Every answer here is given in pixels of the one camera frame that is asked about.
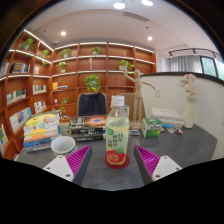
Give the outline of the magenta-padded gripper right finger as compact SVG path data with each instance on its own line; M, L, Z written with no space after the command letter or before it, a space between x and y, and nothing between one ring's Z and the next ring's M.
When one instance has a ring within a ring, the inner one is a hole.
M145 185L181 170L169 156L158 156L138 145L134 146L134 156Z

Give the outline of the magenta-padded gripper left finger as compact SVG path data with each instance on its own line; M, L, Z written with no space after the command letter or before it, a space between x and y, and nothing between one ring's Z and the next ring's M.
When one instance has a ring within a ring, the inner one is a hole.
M44 170L77 185L81 185L91 157L92 146L88 145L68 156L57 156L44 167Z

